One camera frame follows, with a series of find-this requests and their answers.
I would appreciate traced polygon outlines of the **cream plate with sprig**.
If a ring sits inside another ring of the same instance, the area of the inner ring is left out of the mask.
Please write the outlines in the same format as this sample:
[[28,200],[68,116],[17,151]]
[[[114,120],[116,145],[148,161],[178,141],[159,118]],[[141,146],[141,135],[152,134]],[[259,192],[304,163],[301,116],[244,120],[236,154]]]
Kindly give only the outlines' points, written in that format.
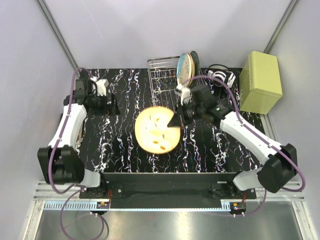
[[192,60],[188,53],[184,52],[177,63],[177,84],[188,87],[192,78]]

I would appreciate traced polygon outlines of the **blue glazed plate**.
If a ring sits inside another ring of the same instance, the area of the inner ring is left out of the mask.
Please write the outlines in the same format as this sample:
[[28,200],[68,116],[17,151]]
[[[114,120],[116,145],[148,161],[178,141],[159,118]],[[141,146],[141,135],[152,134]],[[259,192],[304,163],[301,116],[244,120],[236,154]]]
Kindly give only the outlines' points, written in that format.
[[194,75],[199,76],[200,70],[201,70],[199,55],[195,50],[191,51],[190,55],[193,59],[194,65],[195,65],[195,74]]

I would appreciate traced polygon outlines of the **yellow floral plate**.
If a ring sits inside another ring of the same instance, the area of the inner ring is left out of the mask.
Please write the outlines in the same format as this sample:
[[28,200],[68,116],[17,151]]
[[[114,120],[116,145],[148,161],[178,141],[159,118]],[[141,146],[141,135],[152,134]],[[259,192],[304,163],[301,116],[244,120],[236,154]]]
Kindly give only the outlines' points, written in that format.
[[151,154],[166,154],[180,142],[181,129],[167,127],[174,112],[164,106],[151,106],[142,110],[134,124],[138,145]]

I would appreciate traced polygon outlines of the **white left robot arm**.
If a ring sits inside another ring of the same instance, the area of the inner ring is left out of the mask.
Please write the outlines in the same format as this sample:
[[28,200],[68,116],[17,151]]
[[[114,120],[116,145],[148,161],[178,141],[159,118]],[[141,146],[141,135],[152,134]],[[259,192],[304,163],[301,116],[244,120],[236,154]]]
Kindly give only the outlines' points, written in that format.
[[57,131],[47,147],[37,152],[44,180],[50,185],[75,184],[90,188],[97,198],[108,193],[102,176],[85,168],[76,151],[77,141],[89,113],[102,116],[120,114],[117,99],[107,95],[107,79],[80,78],[72,94],[63,101],[63,113]]

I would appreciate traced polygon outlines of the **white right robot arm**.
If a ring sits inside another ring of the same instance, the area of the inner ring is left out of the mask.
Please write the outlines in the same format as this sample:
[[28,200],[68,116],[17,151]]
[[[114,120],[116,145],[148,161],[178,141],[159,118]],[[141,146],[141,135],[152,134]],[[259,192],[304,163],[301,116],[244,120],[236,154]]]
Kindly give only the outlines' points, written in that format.
[[297,151],[293,145],[283,145],[267,137],[247,122],[234,106],[218,101],[208,86],[197,85],[190,89],[178,84],[175,93],[180,100],[167,125],[169,128],[204,120],[235,138],[262,164],[260,168],[237,173],[229,181],[230,197],[236,199],[246,190],[260,187],[277,193],[297,174]]

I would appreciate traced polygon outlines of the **beige leaf pattern plate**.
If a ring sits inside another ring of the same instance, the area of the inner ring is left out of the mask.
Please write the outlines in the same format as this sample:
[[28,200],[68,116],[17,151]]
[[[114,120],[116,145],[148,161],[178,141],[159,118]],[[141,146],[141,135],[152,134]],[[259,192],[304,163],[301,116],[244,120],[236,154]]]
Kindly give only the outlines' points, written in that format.
[[195,76],[195,62],[193,60],[192,55],[189,52],[187,53],[187,55],[190,59],[190,71],[191,71],[190,78],[192,79]]

